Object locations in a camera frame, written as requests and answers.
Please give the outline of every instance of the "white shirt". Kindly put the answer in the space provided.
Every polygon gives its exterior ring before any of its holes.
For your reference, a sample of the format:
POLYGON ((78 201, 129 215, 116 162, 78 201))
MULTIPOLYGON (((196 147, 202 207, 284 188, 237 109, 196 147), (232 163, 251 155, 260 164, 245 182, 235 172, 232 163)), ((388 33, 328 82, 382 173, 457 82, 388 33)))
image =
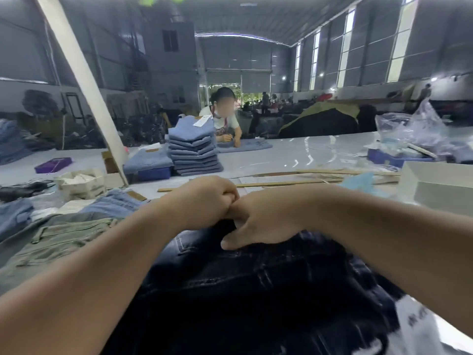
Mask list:
MULTIPOLYGON (((199 117, 202 116, 208 116, 212 115, 212 112, 210 111, 210 106, 204 107, 201 109, 199 113, 199 117)), ((225 126, 225 118, 213 118, 213 125, 216 129, 220 129, 225 126)), ((233 114, 230 117, 227 118, 227 126, 229 128, 236 129, 240 127, 240 124, 238 123, 237 117, 233 114)))

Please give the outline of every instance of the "blue plastic crate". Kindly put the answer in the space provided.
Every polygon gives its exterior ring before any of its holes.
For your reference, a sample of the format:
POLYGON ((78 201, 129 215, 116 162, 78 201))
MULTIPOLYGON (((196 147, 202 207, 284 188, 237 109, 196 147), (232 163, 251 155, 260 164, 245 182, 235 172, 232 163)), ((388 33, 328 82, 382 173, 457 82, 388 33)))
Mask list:
POLYGON ((171 178, 171 167, 141 170, 138 172, 137 177, 141 182, 169 179, 171 178))
POLYGON ((379 149, 368 149, 367 159, 375 164, 384 164, 387 166, 394 166, 402 168, 405 161, 414 162, 435 162, 434 158, 396 158, 390 154, 384 153, 379 149))

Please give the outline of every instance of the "clear plastic bag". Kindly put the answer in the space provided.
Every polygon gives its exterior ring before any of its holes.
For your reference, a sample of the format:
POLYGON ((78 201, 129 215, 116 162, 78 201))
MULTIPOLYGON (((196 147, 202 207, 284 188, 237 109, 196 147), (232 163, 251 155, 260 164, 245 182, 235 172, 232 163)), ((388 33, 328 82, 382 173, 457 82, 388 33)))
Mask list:
POLYGON ((427 99, 413 115, 386 113, 377 115, 375 121, 381 143, 391 144, 390 148, 412 143, 435 152, 449 143, 447 127, 427 99))

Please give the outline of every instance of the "white pillar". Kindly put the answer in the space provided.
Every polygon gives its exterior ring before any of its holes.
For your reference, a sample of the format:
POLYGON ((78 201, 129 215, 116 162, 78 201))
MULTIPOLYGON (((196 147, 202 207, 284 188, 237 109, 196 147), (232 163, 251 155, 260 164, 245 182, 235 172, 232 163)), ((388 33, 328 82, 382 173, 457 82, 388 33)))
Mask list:
POLYGON ((92 110, 92 115, 117 164, 120 176, 127 185, 128 183, 123 173, 123 164, 127 161, 128 155, 62 5, 59 0, 37 1, 74 73, 80 90, 92 110))

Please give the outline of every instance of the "cardboard box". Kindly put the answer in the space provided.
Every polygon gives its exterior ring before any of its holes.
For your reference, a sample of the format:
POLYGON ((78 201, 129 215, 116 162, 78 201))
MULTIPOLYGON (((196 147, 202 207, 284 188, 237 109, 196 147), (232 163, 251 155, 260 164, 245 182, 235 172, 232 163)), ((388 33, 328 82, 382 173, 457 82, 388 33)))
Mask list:
POLYGON ((403 202, 473 216, 473 166, 405 162, 397 195, 403 202))
POLYGON ((106 192, 105 176, 101 170, 95 168, 64 173, 63 175, 56 177, 55 181, 66 201, 75 199, 95 199, 106 192), (73 179, 79 174, 91 176, 93 179, 78 184, 65 184, 65 179, 73 179))

